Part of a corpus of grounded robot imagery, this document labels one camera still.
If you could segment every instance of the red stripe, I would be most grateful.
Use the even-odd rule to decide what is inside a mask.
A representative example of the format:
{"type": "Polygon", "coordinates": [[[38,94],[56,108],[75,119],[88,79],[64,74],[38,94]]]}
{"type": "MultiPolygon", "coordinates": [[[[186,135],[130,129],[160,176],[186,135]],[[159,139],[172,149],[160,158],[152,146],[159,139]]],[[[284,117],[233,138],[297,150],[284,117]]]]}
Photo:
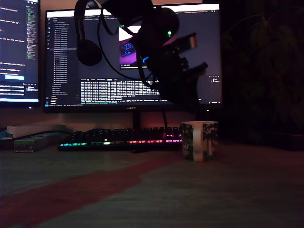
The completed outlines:
{"type": "Polygon", "coordinates": [[[96,203],[141,182],[139,175],[180,161],[176,153],[118,171],[98,171],[0,197],[0,227],[32,227],[96,203]]]}

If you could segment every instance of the monitor bezel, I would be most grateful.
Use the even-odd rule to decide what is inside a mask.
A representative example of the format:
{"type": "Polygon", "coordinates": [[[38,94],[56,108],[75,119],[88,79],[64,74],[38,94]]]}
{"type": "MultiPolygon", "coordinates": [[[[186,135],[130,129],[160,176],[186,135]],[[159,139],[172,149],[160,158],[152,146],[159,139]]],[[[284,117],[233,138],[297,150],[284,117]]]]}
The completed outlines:
{"type": "Polygon", "coordinates": [[[10,108],[20,108],[20,107],[41,107],[42,105],[42,72],[41,72],[41,0],[38,0],[38,33],[37,33],[37,38],[38,38],[38,102],[0,102],[0,107],[10,107],[10,108]]]}
{"type": "MultiPolygon", "coordinates": [[[[180,3],[180,4],[164,4],[164,5],[155,5],[155,6],[176,6],[176,5],[200,5],[200,4],[220,4],[219,1],[217,2],[204,2],[204,3],[180,3]]],[[[52,10],[46,10],[46,20],[45,22],[47,22],[47,14],[48,12],[55,12],[55,11],[69,11],[69,10],[74,10],[74,9],[52,9],[52,10]]],[[[221,36],[221,18],[219,19],[219,23],[220,23],[220,36],[221,36]]],[[[44,60],[45,60],[45,64],[46,64],[46,40],[45,42],[45,56],[44,56],[44,60]]],[[[222,77],[222,59],[220,59],[220,72],[221,72],[221,77],[222,77]]],[[[221,103],[220,104],[201,104],[201,108],[208,110],[208,109],[221,109],[223,108],[223,88],[222,88],[222,80],[221,80],[221,103]]],[[[46,83],[44,80],[44,94],[46,91],[46,83]]],[[[178,107],[177,105],[173,105],[173,104],[166,104],[166,105],[162,105],[162,104],[157,104],[157,105],[120,105],[120,106],[52,106],[52,107],[45,107],[45,103],[46,103],[46,97],[43,97],[43,111],[45,113],[48,114],[58,114],[58,113],[116,113],[116,112],[134,112],[134,111],[139,111],[139,112],[159,112],[159,111],[184,111],[183,109],[181,109],[180,107],[178,107]]]]}

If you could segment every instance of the mug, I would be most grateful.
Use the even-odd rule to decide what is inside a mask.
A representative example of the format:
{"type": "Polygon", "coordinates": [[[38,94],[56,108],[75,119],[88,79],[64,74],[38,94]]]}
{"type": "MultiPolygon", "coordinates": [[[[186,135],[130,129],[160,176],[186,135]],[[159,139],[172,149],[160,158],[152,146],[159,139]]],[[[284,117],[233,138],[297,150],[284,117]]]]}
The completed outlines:
{"type": "Polygon", "coordinates": [[[218,124],[213,121],[181,123],[182,151],[186,159],[203,162],[215,155],[219,139],[218,124]]]}

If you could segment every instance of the monitor stand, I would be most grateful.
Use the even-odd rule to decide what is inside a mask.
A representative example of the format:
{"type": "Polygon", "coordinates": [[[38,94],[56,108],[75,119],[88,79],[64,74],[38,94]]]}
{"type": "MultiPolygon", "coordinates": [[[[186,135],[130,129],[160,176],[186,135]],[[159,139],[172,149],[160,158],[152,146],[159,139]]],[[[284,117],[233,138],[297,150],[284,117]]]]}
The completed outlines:
{"type": "Polygon", "coordinates": [[[141,113],[133,111],[133,129],[141,129],[141,113]]]}
{"type": "MultiPolygon", "coordinates": [[[[141,113],[138,111],[133,111],[133,129],[140,130],[141,129],[141,113]]],[[[132,150],[132,153],[144,153],[148,152],[147,149],[136,149],[132,150]]]]}

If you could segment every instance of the headphone cable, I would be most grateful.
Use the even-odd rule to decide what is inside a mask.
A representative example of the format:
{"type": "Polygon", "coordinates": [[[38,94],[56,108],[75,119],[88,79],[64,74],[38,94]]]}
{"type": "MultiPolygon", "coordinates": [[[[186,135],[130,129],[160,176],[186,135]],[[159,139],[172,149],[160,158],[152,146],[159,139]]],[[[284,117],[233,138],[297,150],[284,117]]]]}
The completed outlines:
{"type": "Polygon", "coordinates": [[[110,66],[110,68],[115,71],[117,74],[119,74],[120,76],[124,77],[124,78],[127,78],[127,79],[130,79],[130,80],[133,80],[133,81],[141,81],[140,79],[137,79],[137,78],[132,78],[132,77],[128,77],[122,73],[120,73],[118,70],[116,70],[112,64],[110,63],[110,61],[108,60],[108,58],[106,57],[105,55],[105,52],[102,48],[102,45],[101,45],[101,40],[100,40],[100,25],[101,25],[101,21],[102,21],[102,17],[104,16],[103,14],[103,9],[101,9],[101,13],[99,15],[99,21],[98,21],[98,27],[97,27],[97,38],[98,38],[98,43],[99,43],[99,47],[100,47],[100,50],[101,50],[101,53],[104,55],[104,59],[106,60],[106,62],[108,63],[108,65],[110,66]]]}

